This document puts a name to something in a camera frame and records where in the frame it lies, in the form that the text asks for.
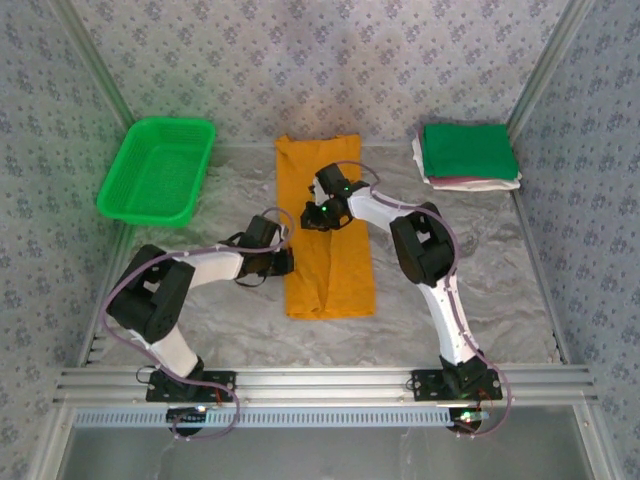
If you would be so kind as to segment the yellow printed t-shirt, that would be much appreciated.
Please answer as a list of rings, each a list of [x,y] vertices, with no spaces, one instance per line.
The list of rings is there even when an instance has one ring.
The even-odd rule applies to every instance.
[[[276,149],[277,206],[295,221],[290,241],[295,269],[284,277],[285,313],[297,320],[367,317],[375,313],[375,281],[367,225],[359,220],[338,231],[301,227],[311,200],[309,186],[321,168],[341,161],[350,180],[361,177],[361,139],[293,140],[286,135]]]

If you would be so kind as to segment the stack of folded clothes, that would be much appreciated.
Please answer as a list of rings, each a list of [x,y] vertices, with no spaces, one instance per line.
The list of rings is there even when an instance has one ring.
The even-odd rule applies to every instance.
[[[431,183],[432,177],[428,177],[425,173],[422,156],[423,147],[418,135],[412,139],[411,146],[413,149],[413,160],[418,168],[422,181],[435,190],[459,192],[511,191],[517,190],[521,186],[521,174],[518,174],[514,180],[486,179],[485,182],[459,185],[434,185]]]

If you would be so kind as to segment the green plastic basket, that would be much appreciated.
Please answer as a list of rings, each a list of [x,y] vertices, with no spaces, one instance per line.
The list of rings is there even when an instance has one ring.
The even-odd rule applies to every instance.
[[[206,119],[146,117],[131,126],[97,196],[130,225],[182,228],[192,219],[216,129]]]

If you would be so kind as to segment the green folded t-shirt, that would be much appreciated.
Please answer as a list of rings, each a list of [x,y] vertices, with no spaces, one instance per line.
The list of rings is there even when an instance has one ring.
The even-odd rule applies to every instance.
[[[428,124],[422,140],[429,177],[515,180],[519,174],[504,124]]]

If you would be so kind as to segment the aluminium mounting rail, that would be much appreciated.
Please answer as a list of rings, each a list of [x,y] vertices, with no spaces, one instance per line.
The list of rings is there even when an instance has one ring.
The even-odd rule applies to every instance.
[[[404,406],[414,402],[403,368],[240,368],[236,393],[248,407]],[[593,376],[581,365],[506,365],[502,400],[484,406],[556,406],[596,403]],[[53,402],[71,406],[129,406],[145,401],[150,370],[144,367],[64,369]]]

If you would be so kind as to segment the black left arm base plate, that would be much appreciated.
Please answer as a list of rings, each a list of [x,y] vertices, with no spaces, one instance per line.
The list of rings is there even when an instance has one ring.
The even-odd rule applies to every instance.
[[[234,371],[202,370],[189,376],[190,380],[216,383],[234,390],[236,373]],[[185,384],[167,376],[161,370],[155,370],[147,380],[145,400],[147,402],[232,402],[231,395],[220,388]]]

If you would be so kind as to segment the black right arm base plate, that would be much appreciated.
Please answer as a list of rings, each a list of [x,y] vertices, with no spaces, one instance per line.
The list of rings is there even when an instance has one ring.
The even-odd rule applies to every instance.
[[[502,400],[502,384],[495,370],[487,370],[479,378],[455,380],[450,372],[440,369],[413,370],[405,386],[415,401]]]

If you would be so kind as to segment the aluminium frame post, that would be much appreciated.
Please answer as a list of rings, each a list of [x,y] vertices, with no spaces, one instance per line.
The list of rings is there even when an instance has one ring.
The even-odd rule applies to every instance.
[[[518,137],[596,0],[568,0],[507,122]]]
[[[116,120],[128,130],[136,119],[71,0],[47,1]]]

